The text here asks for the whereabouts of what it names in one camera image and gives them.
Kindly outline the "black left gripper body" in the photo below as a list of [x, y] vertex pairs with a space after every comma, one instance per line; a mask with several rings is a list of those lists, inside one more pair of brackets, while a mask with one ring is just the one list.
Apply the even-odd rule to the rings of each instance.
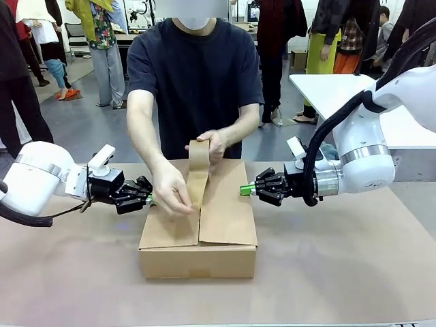
[[111, 169], [105, 176], [89, 176], [90, 194], [94, 201], [114, 204], [113, 195], [125, 181], [124, 173], [120, 169]]

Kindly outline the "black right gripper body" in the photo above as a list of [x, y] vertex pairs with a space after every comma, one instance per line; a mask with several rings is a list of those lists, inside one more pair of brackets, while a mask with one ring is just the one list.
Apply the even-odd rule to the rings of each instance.
[[295, 161], [283, 164], [285, 177], [284, 198], [301, 198], [305, 190], [305, 178], [303, 170], [296, 167]]

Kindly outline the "person's right hand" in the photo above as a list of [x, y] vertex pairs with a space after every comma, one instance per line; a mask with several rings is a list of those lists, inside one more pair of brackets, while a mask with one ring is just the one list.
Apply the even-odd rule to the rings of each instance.
[[153, 171], [153, 199], [170, 215], [190, 215], [192, 203], [183, 175], [171, 164]]

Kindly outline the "person's left hand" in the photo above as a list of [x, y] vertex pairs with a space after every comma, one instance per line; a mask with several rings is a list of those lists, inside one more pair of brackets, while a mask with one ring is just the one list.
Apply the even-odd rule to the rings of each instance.
[[217, 164], [223, 159], [228, 142], [227, 128], [209, 130], [199, 135], [198, 142], [208, 142], [208, 157], [211, 165]]

